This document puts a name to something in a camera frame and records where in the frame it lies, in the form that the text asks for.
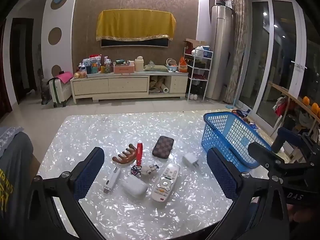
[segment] suitcase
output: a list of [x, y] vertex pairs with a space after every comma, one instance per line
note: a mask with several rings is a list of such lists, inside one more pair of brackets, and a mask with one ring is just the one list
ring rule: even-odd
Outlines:
[[63, 84], [59, 78], [53, 78], [49, 81], [50, 93], [53, 100], [53, 107], [57, 107], [57, 104], [66, 106], [66, 102], [72, 95], [71, 83], [68, 81]]

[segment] person's hand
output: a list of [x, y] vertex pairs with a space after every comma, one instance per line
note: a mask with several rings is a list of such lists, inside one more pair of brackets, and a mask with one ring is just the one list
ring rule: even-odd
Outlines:
[[301, 207], [287, 204], [289, 221], [304, 223], [311, 220], [314, 211], [308, 207]]

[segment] orange pumpkin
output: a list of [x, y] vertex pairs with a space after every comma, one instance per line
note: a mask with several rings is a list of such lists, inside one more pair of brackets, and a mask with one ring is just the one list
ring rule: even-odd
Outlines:
[[302, 103], [306, 106], [310, 105], [310, 99], [308, 97], [304, 97]]
[[313, 103], [312, 106], [311, 106], [311, 111], [314, 113], [314, 114], [318, 114], [319, 112], [319, 106], [317, 103]]

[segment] cabinet drawer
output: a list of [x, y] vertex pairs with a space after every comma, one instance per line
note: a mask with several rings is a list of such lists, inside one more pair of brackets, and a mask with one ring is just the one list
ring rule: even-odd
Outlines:
[[171, 77], [170, 93], [185, 93], [188, 77]]
[[100, 94], [109, 92], [108, 79], [74, 81], [75, 95]]
[[148, 78], [109, 78], [109, 92], [147, 92]]

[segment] wooden comb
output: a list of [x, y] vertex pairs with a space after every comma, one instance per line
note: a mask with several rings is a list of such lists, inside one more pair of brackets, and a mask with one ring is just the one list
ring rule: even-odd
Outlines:
[[120, 164], [126, 164], [129, 162], [132, 162], [133, 160], [135, 160], [137, 158], [137, 149], [136, 147], [133, 146], [133, 144], [129, 144], [129, 148], [125, 149], [127, 152], [122, 152], [122, 154], [118, 154], [120, 160], [116, 157], [113, 156], [112, 160], [114, 162], [120, 163]]

